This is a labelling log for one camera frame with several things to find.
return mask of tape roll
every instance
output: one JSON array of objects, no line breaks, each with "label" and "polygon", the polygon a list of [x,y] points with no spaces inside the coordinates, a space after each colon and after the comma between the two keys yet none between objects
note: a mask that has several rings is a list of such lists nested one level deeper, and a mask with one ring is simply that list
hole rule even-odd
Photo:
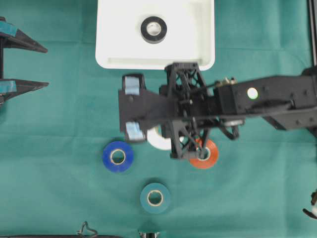
[{"label": "tape roll", "polygon": [[144,210],[148,213],[159,214],[169,207],[170,193],[163,184],[150,183],[142,190],[140,202]]},{"label": "tape roll", "polygon": [[[200,139],[198,139],[197,142],[202,145],[202,141]],[[208,140],[206,143],[206,149],[208,152],[206,159],[190,159],[189,162],[192,164],[192,166],[196,167],[197,169],[206,170],[213,167],[217,163],[219,151],[216,144],[212,140]]]},{"label": "tape roll", "polygon": [[[120,161],[114,159],[114,154],[120,152],[123,158]],[[107,145],[103,152],[104,166],[113,173],[122,173],[129,169],[133,163],[132,147],[122,141],[115,141]]]},{"label": "tape roll", "polygon": [[141,34],[143,39],[150,44],[160,43],[165,39],[167,25],[163,19],[157,16],[146,18],[141,24]]},{"label": "tape roll", "polygon": [[171,140],[168,138],[164,138],[160,133],[159,133],[159,127],[156,126],[150,130],[148,130],[147,133],[147,141],[155,148],[159,150],[171,150],[172,145],[171,145]]}]

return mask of teal tape roll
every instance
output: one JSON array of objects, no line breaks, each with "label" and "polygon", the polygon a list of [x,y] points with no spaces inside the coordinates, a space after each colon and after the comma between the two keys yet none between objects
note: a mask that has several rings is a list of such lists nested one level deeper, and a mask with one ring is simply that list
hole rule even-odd
[{"label": "teal tape roll", "polygon": [[16,92],[16,84],[14,80],[0,81],[0,93]]},{"label": "teal tape roll", "polygon": [[[152,195],[156,195],[156,201],[151,200]],[[159,214],[169,207],[170,193],[163,184],[150,183],[142,190],[140,202],[148,213]]]},{"label": "teal tape roll", "polygon": [[5,21],[0,21],[0,33],[5,33],[7,35],[15,37],[18,28],[15,26],[6,23]]}]

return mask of white circle marker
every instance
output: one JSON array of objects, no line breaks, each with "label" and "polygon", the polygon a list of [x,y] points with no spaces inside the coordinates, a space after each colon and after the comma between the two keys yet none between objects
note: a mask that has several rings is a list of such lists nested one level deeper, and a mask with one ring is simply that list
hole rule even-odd
[{"label": "white circle marker", "polygon": [[254,99],[258,98],[258,96],[259,96],[259,93],[258,93],[257,89],[255,89],[255,88],[248,89],[248,97],[250,99],[254,100]]}]

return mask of green cloth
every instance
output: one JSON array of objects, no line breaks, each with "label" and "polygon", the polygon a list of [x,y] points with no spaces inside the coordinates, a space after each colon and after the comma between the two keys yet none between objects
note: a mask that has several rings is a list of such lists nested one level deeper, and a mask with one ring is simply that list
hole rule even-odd
[{"label": "green cloth", "polygon": [[[216,60],[203,72],[207,83],[298,75],[312,65],[305,0],[216,0],[215,8]],[[125,238],[137,230],[162,231],[162,238],[316,237],[317,221],[302,212],[317,186],[308,131],[277,131],[261,118],[247,120],[237,141],[215,129],[219,161],[206,171],[135,144],[131,171],[112,174],[102,151],[123,138],[117,92],[122,75],[135,70],[96,63],[97,1],[0,0],[0,15],[49,50],[5,50],[5,77],[50,83],[0,111],[2,235],[71,235],[87,220],[102,235]],[[150,90],[166,82],[163,70],[144,73]],[[139,201],[154,181],[172,198],[160,215]]]}]

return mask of tape hole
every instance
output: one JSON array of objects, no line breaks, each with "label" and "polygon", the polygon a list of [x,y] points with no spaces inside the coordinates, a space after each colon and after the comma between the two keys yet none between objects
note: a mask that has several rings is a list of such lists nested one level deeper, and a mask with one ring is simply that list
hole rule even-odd
[{"label": "tape hole", "polygon": [[153,207],[160,206],[164,201],[164,196],[159,190],[152,190],[148,193],[148,203]]},{"label": "tape hole", "polygon": [[205,147],[205,153],[204,153],[204,157],[202,158],[198,158],[200,161],[206,161],[210,158],[211,155],[211,151],[208,147]]},{"label": "tape hole", "polygon": [[126,155],[123,150],[116,149],[111,152],[110,159],[111,162],[115,165],[122,165],[125,161]]},{"label": "tape hole", "polygon": [[147,32],[151,35],[151,36],[157,36],[160,34],[160,32],[162,31],[162,28],[160,26],[160,24],[158,24],[157,22],[153,21],[150,22],[147,25]]}]

